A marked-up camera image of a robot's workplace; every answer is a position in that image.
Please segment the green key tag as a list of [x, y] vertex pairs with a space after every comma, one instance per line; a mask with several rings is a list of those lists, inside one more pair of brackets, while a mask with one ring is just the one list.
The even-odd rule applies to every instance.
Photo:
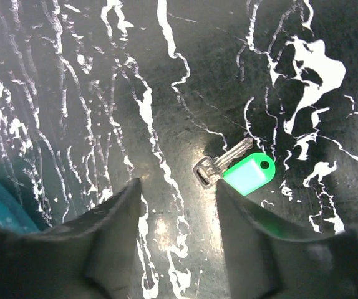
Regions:
[[274, 161], [264, 153], [253, 153], [223, 173], [223, 180], [242, 196], [269, 183], [276, 174]]

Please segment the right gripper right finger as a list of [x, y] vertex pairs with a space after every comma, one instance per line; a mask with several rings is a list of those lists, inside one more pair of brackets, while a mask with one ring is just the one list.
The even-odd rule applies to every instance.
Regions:
[[324, 235], [221, 180], [216, 203], [233, 298], [358, 298], [358, 224]]

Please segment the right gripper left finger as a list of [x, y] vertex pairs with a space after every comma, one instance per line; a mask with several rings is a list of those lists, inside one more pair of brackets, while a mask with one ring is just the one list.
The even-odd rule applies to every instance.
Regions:
[[0, 298], [127, 298], [142, 184], [43, 232], [0, 227]]

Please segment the silver metal key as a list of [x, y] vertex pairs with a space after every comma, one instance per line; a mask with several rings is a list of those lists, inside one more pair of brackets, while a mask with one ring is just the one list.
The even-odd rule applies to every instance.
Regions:
[[193, 167], [193, 174], [203, 189], [213, 187], [223, 177], [230, 164], [243, 157], [253, 147], [254, 139], [246, 137], [223, 155], [215, 158], [204, 156]]

